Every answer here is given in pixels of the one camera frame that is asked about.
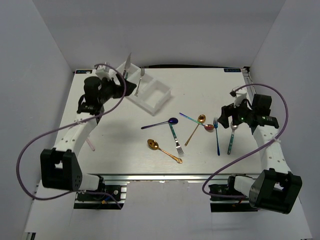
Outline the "teal handled silver fork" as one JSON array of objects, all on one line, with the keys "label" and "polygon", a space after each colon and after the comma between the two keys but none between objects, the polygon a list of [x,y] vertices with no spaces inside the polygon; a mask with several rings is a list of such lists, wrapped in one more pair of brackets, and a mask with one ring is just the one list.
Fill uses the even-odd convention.
[{"label": "teal handled silver fork", "polygon": [[178,141],[178,138],[177,138],[177,135],[175,133],[174,127],[173,127],[173,125],[171,123],[169,123],[169,127],[170,127],[170,130],[171,130],[172,136],[174,138],[175,144],[176,144],[176,150],[178,152],[178,155],[179,156],[183,156],[184,155],[184,151],[183,151],[182,146],[180,145],[180,143]]}]

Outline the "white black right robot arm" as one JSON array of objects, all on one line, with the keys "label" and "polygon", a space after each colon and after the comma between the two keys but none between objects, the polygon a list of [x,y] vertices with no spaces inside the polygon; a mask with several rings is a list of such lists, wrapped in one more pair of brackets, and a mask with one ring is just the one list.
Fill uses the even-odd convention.
[{"label": "white black right robot arm", "polygon": [[218,122],[224,127],[246,123],[257,143],[262,172],[253,179],[244,174],[233,174],[225,187],[226,195],[236,200],[248,198],[252,208],[289,214],[302,188],[302,179],[287,165],[280,142],[276,139],[279,124],[270,115],[272,98],[255,94],[248,102],[245,93],[232,93],[235,101],[221,108]]}]

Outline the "blue iridescent fork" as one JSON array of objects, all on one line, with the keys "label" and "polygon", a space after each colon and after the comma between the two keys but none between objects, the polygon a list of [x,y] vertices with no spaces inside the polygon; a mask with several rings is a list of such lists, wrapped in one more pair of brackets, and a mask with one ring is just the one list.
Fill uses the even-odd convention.
[{"label": "blue iridescent fork", "polygon": [[220,156],[220,146],[219,146],[219,136],[218,136],[218,118],[215,117],[213,119],[213,126],[215,128],[215,135],[216,135],[216,145],[217,145],[217,155]]}]

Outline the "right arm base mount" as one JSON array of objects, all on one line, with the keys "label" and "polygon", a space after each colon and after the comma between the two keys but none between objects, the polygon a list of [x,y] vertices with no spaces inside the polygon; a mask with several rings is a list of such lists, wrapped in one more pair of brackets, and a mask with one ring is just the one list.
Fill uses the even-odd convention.
[{"label": "right arm base mount", "polygon": [[256,208],[250,206],[249,198],[237,198],[242,195],[235,190],[236,176],[228,177],[227,184],[209,185],[209,193],[217,196],[210,197],[210,209],[212,213],[236,213],[236,212],[257,212]]}]

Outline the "ornate silver fork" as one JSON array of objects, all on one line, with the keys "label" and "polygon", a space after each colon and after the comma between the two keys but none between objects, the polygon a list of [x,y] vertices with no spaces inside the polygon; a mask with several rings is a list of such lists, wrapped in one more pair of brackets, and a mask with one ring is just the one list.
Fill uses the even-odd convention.
[{"label": "ornate silver fork", "polygon": [[140,78],[139,78],[139,82],[138,82],[138,85],[137,85],[137,88],[136,88],[136,91],[135,91],[135,94],[134,94],[136,97],[138,97],[141,80],[142,80],[142,78],[143,78],[144,75],[145,75],[145,68],[144,68],[144,67],[141,67],[141,68],[140,68]]}]

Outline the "dark handled steak knife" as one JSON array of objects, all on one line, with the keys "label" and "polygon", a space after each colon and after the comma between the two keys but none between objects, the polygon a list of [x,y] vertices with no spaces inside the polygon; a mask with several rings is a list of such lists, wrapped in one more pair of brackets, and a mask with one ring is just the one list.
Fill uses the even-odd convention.
[{"label": "dark handled steak knife", "polygon": [[129,68],[130,68],[130,66],[131,66],[131,55],[132,55],[132,53],[130,53],[130,54],[128,55],[127,60],[126,60],[125,65],[124,65],[124,71],[123,71],[123,74],[122,74],[122,76],[123,76],[124,79],[125,79],[125,74],[126,74],[126,72],[129,71]]}]

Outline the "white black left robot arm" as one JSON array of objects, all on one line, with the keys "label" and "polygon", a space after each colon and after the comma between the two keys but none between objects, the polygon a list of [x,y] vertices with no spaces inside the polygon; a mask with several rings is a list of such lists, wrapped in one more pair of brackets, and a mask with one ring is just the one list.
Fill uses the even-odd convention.
[{"label": "white black left robot arm", "polygon": [[96,200],[105,196],[102,178],[83,173],[77,157],[89,134],[99,124],[105,112],[104,104],[111,98],[131,95],[136,86],[127,80],[117,85],[110,77],[90,76],[84,80],[84,94],[78,101],[75,126],[70,127],[52,149],[44,149],[40,154],[42,185],[45,188],[88,191]]}]

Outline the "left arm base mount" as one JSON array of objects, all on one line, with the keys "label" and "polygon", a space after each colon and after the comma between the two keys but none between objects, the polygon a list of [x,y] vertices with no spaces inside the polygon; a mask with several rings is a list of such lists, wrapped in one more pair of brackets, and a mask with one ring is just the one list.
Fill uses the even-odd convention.
[{"label": "left arm base mount", "polygon": [[74,209],[78,210],[120,210],[125,203],[127,183],[106,180],[99,176],[97,190],[76,194]]}]

